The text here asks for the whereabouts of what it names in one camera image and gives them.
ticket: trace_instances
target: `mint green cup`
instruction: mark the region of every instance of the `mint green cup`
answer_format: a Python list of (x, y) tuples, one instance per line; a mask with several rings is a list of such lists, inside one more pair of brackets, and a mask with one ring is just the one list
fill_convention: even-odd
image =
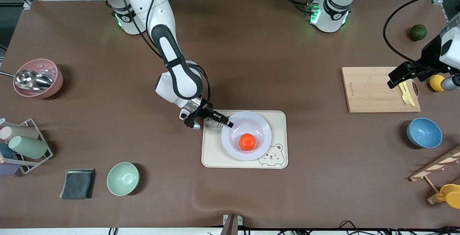
[(25, 136), (16, 136), (8, 142), (13, 151), (34, 160), (40, 158), (49, 149), (46, 142)]
[(139, 170), (129, 162), (113, 166), (107, 176), (107, 188), (117, 196), (127, 195), (139, 184)]

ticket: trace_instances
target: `mug handle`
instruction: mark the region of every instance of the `mug handle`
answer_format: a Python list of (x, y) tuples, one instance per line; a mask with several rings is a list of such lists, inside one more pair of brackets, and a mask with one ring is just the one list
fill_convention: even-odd
[(436, 194), (436, 199), (439, 201), (446, 201), (446, 196), (444, 194)]

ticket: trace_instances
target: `metal ladle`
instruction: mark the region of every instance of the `metal ladle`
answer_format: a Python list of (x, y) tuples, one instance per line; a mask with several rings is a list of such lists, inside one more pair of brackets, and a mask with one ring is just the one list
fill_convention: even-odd
[(16, 74), (0, 71), (0, 75), (14, 78), (14, 84), (18, 88), (28, 91), (43, 91), (53, 84), (48, 76), (30, 69), (18, 71)]

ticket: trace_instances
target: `white plate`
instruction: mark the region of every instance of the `white plate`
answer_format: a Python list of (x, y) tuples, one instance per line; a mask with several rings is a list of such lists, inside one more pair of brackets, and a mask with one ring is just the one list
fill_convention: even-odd
[[(271, 144), (271, 129), (267, 121), (259, 114), (242, 111), (229, 117), (233, 128), (222, 128), (222, 143), (225, 150), (238, 160), (256, 160), (267, 152)], [(243, 134), (252, 134), (256, 138), (256, 147), (244, 151), (238, 144)]]

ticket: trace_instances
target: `orange fruit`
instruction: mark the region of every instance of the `orange fruit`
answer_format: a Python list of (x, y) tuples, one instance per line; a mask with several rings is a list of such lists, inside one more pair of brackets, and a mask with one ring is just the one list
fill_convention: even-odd
[(245, 133), (241, 135), (240, 142), (238, 144), (242, 150), (250, 151), (256, 147), (256, 138), (252, 134)]

